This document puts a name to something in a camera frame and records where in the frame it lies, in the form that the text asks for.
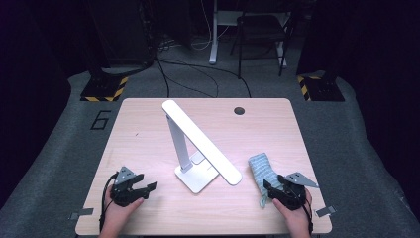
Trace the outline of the light blue cloth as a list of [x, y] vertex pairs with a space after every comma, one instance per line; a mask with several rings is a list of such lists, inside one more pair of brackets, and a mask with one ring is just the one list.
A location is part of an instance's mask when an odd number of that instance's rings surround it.
[[268, 199], [268, 191], [263, 186], [263, 182], [268, 181], [274, 188], [282, 188], [282, 184], [277, 179], [277, 173], [272, 169], [266, 153], [261, 153], [249, 158], [254, 180], [261, 192], [260, 207], [265, 208]]

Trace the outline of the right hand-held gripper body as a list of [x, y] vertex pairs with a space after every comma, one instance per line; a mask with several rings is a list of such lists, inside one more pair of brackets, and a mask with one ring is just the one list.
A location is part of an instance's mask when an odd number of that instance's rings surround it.
[[287, 186], [285, 189], [280, 189], [279, 201], [289, 210], [296, 210], [305, 204], [306, 186], [319, 187], [317, 182], [300, 172], [292, 173], [284, 178], [287, 180]]

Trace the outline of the black yellow striped stand base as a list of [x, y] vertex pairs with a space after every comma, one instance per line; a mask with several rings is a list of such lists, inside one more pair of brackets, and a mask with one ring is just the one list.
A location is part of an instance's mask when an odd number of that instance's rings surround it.
[[128, 81], [124, 73], [108, 73], [101, 68], [90, 70], [90, 79], [80, 93], [81, 101], [117, 101]]
[[297, 80], [306, 101], [337, 101], [345, 100], [338, 85], [319, 76], [298, 75]]

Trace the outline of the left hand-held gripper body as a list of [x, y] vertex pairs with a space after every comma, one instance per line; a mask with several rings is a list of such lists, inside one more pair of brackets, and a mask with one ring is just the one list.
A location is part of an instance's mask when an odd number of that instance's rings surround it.
[[116, 204], [126, 207], [138, 199], [135, 194], [135, 189], [133, 189], [133, 186], [131, 185], [131, 179], [134, 176], [136, 176], [136, 174], [130, 169], [121, 167], [111, 190], [111, 198]]

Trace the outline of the person's right hand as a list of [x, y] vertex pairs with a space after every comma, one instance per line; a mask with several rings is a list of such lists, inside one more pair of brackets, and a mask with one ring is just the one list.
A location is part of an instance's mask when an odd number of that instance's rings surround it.
[[278, 199], [272, 201], [273, 205], [284, 217], [285, 224], [288, 231], [308, 231], [309, 232], [309, 218], [308, 214], [311, 211], [312, 196], [308, 189], [306, 192], [306, 203], [303, 207], [296, 210], [289, 210]]

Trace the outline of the grey tape piece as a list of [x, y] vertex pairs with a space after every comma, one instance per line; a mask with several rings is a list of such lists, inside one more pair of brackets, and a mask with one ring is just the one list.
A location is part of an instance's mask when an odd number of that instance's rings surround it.
[[69, 220], [77, 220], [80, 216], [86, 216], [86, 215], [92, 215], [93, 214], [93, 208], [82, 208], [78, 211], [72, 212], [68, 219]]
[[337, 211], [337, 209], [334, 206], [328, 206], [328, 207], [324, 207], [324, 208], [316, 210], [315, 214], [318, 217], [323, 217], [323, 216], [330, 216], [333, 213], [335, 213], [336, 211]]

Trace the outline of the white desk frame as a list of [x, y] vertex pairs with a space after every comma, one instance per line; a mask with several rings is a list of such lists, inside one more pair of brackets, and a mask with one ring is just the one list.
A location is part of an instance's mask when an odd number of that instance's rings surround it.
[[215, 64], [217, 62], [218, 50], [218, 29], [219, 25], [222, 26], [236, 26], [237, 18], [242, 14], [242, 11], [222, 11], [218, 9], [218, 0], [213, 0], [213, 31], [211, 33], [212, 48], [210, 52], [209, 63]]

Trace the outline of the black chair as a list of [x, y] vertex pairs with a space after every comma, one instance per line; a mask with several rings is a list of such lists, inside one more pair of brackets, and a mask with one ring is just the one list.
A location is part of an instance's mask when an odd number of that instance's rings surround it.
[[238, 78], [242, 77], [243, 48], [246, 45], [267, 45], [276, 48], [279, 73], [282, 75], [285, 55], [295, 25], [297, 0], [247, 0], [237, 18], [237, 34], [231, 54], [238, 48]]

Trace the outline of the black equipment cabinet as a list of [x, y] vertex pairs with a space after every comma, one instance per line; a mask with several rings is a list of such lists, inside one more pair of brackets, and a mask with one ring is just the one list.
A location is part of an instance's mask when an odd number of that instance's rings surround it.
[[142, 0], [87, 0], [87, 7], [110, 66], [153, 63]]

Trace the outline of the white desk lamp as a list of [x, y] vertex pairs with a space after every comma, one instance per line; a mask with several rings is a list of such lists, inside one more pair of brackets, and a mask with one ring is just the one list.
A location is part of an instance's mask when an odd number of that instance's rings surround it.
[[241, 172], [173, 100], [162, 104], [178, 157], [176, 176], [193, 193], [201, 192], [217, 176], [229, 185], [242, 180]]

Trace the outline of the person's left hand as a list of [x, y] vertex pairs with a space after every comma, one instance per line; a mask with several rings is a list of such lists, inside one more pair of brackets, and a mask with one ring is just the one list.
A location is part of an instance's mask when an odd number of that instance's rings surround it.
[[139, 198], [127, 205], [126, 207], [122, 207], [112, 200], [111, 190], [112, 186], [109, 185], [106, 189], [105, 199], [103, 202], [105, 206], [105, 221], [103, 224], [103, 228], [118, 227], [122, 230], [132, 213], [142, 205], [144, 200], [142, 198]]

